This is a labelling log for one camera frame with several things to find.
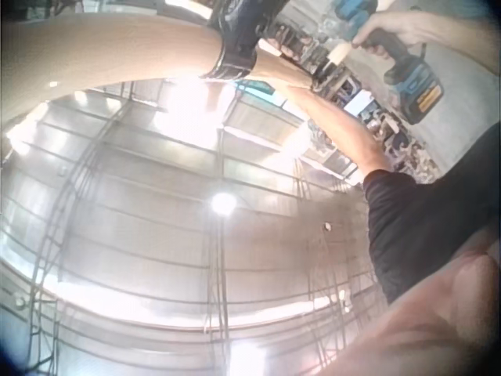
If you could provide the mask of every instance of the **person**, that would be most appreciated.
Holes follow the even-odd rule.
[[[488,23],[376,13],[353,43],[361,45],[378,27],[407,45],[455,49],[499,74],[499,34]],[[369,52],[387,55],[380,46]],[[499,122],[442,178],[418,184],[392,171],[355,117],[307,89],[277,89],[365,176],[369,253],[390,304],[323,374],[445,376],[473,369],[498,340],[499,267],[486,250],[499,242]]]

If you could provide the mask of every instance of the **cordless drill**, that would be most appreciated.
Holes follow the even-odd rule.
[[[324,20],[324,29],[351,41],[369,17],[376,12],[377,0],[336,0]],[[343,21],[340,24],[334,19]],[[409,53],[394,34],[374,30],[364,47],[382,45],[395,65],[384,74],[390,87],[390,104],[411,125],[419,123],[444,95],[437,76],[423,57]]]

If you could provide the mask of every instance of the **finger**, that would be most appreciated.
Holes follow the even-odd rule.
[[[384,21],[384,14],[382,13],[374,13],[369,20],[359,29],[357,35],[353,38],[351,43],[354,45],[361,45],[366,39],[369,37],[370,33],[372,33],[378,27],[383,27],[381,23]]]
[[[376,47],[376,52],[375,53],[378,56],[382,56],[382,55],[384,55],[386,53],[386,49],[384,49],[384,47],[382,45],[378,45]]]

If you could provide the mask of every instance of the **black clamp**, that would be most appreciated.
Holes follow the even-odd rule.
[[[289,0],[220,0],[214,5],[209,27],[222,36],[217,63],[202,78],[240,80],[256,64],[256,46]]]

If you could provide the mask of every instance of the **forearm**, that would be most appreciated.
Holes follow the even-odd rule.
[[[477,61],[494,74],[499,74],[501,37],[488,21],[460,20],[423,13],[416,18],[416,29],[422,42],[438,43]]]
[[[364,176],[377,169],[391,171],[382,149],[356,117],[307,89],[281,88],[280,92],[308,114]]]

